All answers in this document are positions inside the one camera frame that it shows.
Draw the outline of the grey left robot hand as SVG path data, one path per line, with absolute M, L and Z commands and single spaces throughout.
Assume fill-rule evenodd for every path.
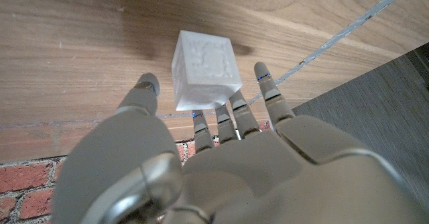
M 382 156 L 340 129 L 295 115 L 267 66 L 255 76 L 273 128 L 241 95 L 213 144 L 194 116 L 196 152 L 182 162 L 156 116 L 159 82 L 143 74 L 116 112 L 66 157 L 53 223 L 427 223 L 428 210 Z

